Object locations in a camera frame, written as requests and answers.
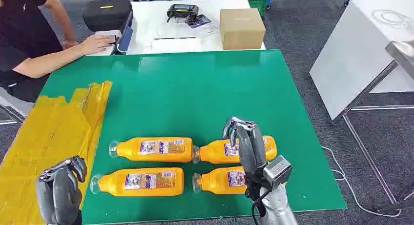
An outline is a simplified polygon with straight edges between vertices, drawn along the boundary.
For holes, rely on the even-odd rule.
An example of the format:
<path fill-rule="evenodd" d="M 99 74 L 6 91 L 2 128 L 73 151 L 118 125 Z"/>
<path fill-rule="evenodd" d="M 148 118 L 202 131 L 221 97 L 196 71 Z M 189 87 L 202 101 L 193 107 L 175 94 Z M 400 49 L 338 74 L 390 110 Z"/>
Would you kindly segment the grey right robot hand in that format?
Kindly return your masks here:
<path fill-rule="evenodd" d="M 263 186 L 263 169 L 267 160 L 262 133 L 257 124 L 232 116 L 223 128 L 223 139 L 229 139 L 231 146 L 238 145 L 247 187 L 259 190 Z"/>

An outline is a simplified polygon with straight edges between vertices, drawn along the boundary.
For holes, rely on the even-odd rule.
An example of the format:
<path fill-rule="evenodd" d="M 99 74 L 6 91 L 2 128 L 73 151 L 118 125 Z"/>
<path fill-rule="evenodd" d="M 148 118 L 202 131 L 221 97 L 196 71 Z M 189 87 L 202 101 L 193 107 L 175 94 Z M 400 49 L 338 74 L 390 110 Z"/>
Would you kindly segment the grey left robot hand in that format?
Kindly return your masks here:
<path fill-rule="evenodd" d="M 75 155 L 45 169 L 35 179 L 37 203 L 46 224 L 82 224 L 82 193 L 78 183 L 84 183 L 86 175 L 84 158 Z"/>

